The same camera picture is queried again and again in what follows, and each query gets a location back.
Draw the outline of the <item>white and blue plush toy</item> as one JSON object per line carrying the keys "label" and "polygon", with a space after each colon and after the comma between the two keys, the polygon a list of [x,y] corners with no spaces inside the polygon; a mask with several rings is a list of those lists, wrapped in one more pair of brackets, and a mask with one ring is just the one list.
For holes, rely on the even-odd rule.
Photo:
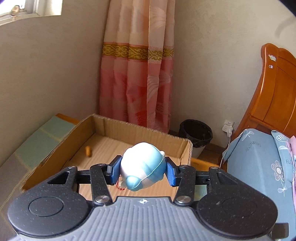
{"label": "white and blue plush toy", "polygon": [[120,188],[138,191],[161,181],[166,171],[166,154],[142,142],[128,148],[120,163]]}

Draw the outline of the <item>small orange object in box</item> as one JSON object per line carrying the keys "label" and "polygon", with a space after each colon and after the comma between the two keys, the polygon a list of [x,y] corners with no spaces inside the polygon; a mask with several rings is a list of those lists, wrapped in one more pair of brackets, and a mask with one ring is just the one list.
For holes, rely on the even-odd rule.
{"label": "small orange object in box", "polygon": [[85,155],[86,157],[92,157],[92,148],[90,146],[85,147]]}

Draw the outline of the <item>open cardboard box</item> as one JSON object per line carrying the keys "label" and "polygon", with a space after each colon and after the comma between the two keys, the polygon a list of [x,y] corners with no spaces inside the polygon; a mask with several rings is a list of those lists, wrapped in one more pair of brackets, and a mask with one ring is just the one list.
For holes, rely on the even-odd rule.
{"label": "open cardboard box", "polygon": [[[98,163],[110,163],[117,155],[141,142],[154,145],[164,151],[178,165],[189,165],[192,143],[143,126],[113,120],[99,115],[90,115],[60,142],[60,144],[36,166],[21,189],[27,191],[68,166],[79,170],[89,169]],[[85,147],[92,148],[92,157],[86,157]]]}

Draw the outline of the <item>black waste bin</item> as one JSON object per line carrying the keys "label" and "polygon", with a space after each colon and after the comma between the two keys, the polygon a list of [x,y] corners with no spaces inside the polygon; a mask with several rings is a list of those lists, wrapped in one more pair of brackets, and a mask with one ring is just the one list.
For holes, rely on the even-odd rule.
{"label": "black waste bin", "polygon": [[211,142],[211,128],[199,120],[184,120],[179,127],[179,137],[187,138],[193,144],[192,157],[198,158],[203,149]]}

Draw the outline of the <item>blue floral bed sheet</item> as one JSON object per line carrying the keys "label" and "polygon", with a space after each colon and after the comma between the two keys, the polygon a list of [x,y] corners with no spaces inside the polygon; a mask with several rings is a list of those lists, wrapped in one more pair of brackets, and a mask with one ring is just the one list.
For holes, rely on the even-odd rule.
{"label": "blue floral bed sheet", "polygon": [[278,131],[266,134],[244,130],[223,153],[232,176],[268,196],[278,209],[278,223],[288,223],[288,237],[295,237],[295,206],[292,194],[290,138]]}

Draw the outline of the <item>grey and teal checked mat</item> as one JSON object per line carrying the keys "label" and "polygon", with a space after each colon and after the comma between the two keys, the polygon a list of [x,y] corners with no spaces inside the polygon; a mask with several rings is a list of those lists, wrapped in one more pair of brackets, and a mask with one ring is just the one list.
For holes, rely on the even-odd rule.
{"label": "grey and teal checked mat", "polygon": [[1,166],[1,240],[16,235],[7,218],[10,202],[21,193],[21,185],[41,161],[55,149],[79,121],[57,114],[29,136]]}

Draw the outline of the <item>wooden bed headboard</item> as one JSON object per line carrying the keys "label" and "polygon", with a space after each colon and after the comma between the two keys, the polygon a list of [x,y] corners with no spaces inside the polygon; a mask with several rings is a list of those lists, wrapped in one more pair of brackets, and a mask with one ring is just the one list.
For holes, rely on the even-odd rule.
{"label": "wooden bed headboard", "polygon": [[247,128],[295,136],[295,57],[267,43],[261,48],[262,73],[250,104],[231,140]]}

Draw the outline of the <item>pink floral quilt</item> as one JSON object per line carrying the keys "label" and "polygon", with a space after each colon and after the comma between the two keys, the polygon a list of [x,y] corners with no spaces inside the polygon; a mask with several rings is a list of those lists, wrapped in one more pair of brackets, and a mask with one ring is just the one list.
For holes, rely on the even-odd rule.
{"label": "pink floral quilt", "polygon": [[292,170],[293,170],[293,175],[292,175],[292,194],[293,194],[293,204],[295,206],[296,203],[296,182],[295,182],[295,171],[296,171],[296,138],[295,136],[292,136],[288,142],[287,142],[287,148],[290,153],[291,159],[292,159]]}

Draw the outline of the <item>pink patterned curtain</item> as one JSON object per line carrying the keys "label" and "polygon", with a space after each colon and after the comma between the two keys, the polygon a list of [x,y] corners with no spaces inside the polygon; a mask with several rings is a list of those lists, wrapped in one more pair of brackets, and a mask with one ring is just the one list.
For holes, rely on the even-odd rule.
{"label": "pink patterned curtain", "polygon": [[111,1],[102,47],[99,113],[168,132],[175,1]]}

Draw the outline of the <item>white wall charger plug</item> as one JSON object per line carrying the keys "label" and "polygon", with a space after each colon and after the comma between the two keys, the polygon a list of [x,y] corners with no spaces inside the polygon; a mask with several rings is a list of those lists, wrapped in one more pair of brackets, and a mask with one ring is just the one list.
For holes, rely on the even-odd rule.
{"label": "white wall charger plug", "polygon": [[225,132],[227,134],[227,137],[229,138],[232,136],[233,125],[234,125],[234,121],[225,120],[224,125],[222,126],[222,131]]}

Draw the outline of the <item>window frame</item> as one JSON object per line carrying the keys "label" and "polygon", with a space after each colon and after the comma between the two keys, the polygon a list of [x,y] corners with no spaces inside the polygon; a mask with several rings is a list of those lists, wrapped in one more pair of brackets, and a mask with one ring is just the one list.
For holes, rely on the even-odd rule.
{"label": "window frame", "polygon": [[62,0],[1,0],[1,25],[40,16],[60,16]]}

